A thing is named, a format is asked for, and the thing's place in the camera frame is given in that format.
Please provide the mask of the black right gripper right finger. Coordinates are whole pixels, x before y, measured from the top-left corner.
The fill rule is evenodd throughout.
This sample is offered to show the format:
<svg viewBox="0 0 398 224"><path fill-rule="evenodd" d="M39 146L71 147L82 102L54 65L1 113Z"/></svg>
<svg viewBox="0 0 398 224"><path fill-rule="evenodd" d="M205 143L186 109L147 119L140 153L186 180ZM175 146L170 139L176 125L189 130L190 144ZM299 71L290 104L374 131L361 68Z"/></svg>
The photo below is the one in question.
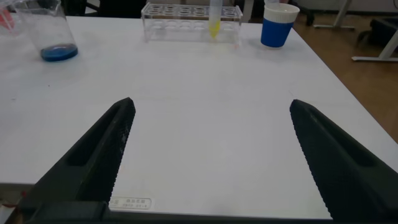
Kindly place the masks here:
<svg viewBox="0 0 398 224"><path fill-rule="evenodd" d="M397 222L397 172L316 107L290 115L318 191L336 222Z"/></svg>

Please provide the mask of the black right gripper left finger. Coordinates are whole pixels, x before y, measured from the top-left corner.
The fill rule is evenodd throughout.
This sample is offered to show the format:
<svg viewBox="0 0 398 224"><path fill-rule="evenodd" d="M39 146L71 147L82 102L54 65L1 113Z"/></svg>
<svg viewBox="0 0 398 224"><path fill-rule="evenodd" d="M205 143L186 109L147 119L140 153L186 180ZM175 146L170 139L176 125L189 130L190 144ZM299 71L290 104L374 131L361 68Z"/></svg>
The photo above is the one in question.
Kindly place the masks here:
<svg viewBox="0 0 398 224"><path fill-rule="evenodd" d="M34 185L20 208L52 202L108 202L136 109L130 98L117 101Z"/></svg>

